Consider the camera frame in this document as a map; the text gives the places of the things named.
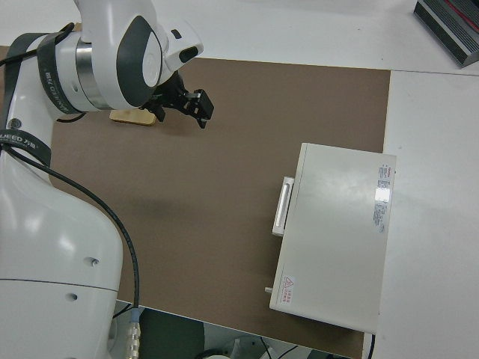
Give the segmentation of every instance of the brown mat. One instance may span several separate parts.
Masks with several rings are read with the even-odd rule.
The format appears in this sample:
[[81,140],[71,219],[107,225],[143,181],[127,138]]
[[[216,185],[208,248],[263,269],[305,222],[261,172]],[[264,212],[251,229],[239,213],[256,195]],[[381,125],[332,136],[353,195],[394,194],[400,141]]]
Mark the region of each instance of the brown mat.
[[[174,111],[154,127],[89,114],[55,127],[53,168],[123,219],[143,305],[360,358],[362,333],[270,310],[264,287],[281,247],[271,229],[282,178],[294,176],[301,143],[382,152],[389,71],[196,59],[183,76],[214,102],[205,130]],[[131,300],[123,262],[119,298]]]

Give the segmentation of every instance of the white table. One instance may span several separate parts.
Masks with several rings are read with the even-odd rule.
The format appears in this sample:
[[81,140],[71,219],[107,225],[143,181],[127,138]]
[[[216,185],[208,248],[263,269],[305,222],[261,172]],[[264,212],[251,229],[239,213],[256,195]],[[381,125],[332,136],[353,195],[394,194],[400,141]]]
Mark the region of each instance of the white table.
[[[393,70],[384,152],[397,176],[374,357],[476,358],[479,64],[459,69],[414,0],[153,2],[191,22],[207,58]],[[73,1],[4,0],[0,44],[79,20]]]

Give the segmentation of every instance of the handle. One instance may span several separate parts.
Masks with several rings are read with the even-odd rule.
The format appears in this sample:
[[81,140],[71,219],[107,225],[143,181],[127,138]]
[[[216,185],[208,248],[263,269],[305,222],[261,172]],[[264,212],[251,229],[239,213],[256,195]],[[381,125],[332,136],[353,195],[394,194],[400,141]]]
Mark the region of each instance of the handle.
[[283,178],[283,186],[279,195],[278,208],[276,209],[275,223],[272,226],[272,234],[282,237],[286,225],[287,210],[290,206],[291,192],[293,190],[294,178]]

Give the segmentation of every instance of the label on box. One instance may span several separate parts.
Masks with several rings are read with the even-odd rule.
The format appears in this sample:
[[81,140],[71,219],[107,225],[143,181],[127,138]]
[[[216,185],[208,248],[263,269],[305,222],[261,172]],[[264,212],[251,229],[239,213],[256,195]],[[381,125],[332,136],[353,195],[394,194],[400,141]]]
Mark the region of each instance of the label on box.
[[388,223],[388,205],[391,199],[391,176],[394,169],[382,165],[378,171],[373,222],[378,232],[384,233]]
[[293,289],[296,279],[290,275],[284,275],[281,280],[281,298],[279,303],[283,305],[291,305],[293,300]]

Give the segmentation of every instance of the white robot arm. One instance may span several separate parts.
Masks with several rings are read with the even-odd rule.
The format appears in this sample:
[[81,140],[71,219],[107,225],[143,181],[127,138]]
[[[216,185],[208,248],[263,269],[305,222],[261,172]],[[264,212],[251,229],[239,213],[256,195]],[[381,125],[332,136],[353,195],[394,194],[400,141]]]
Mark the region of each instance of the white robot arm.
[[[75,3],[82,31],[24,34],[13,42],[9,60],[4,61],[0,114],[0,358],[4,359],[109,358],[106,343],[120,281],[121,240],[101,211],[53,188],[48,175],[39,171],[39,166],[49,166],[56,119],[142,107],[162,120],[165,106],[192,115],[203,128],[213,112],[204,91],[188,93],[177,72],[203,50],[188,24],[160,25],[150,0]],[[17,155],[12,147],[18,149]],[[135,298],[133,307],[137,306]],[[132,317],[138,321],[135,311]],[[134,323],[127,358],[138,357],[136,329]]]

